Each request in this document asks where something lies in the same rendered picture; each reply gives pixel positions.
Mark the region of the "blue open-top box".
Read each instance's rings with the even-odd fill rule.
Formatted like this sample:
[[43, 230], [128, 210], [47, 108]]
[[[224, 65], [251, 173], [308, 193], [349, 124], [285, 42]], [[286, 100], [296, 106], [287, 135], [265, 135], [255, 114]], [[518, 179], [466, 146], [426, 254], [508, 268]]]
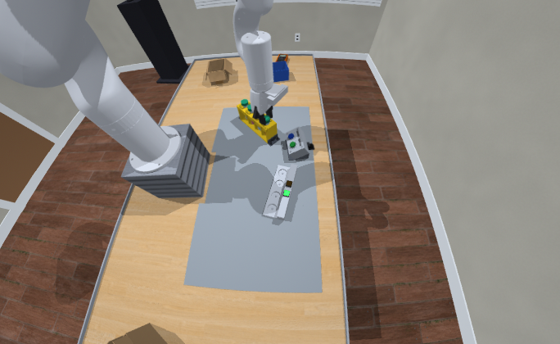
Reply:
[[289, 80], [289, 68], [286, 61], [273, 62], [273, 82]]

